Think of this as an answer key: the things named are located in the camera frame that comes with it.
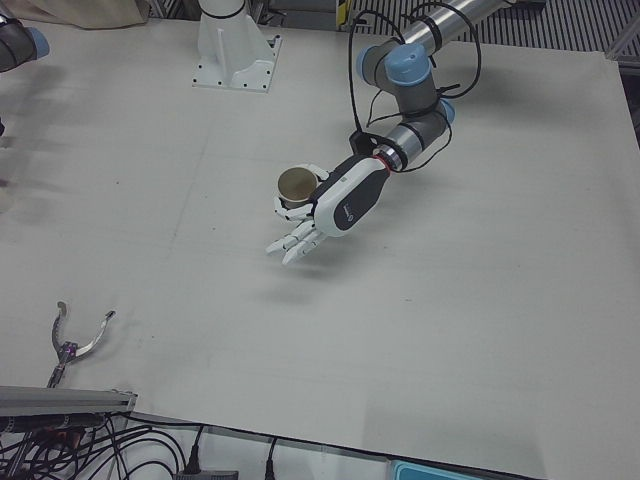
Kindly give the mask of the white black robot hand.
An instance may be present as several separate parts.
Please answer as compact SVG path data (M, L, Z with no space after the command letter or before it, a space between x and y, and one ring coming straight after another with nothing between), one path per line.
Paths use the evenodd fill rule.
M288 265L323 240L346 235L377 204L389 177L382 159L366 155L352 155L331 171L315 164L286 170L278 179L274 212L297 226L266 252L281 253Z

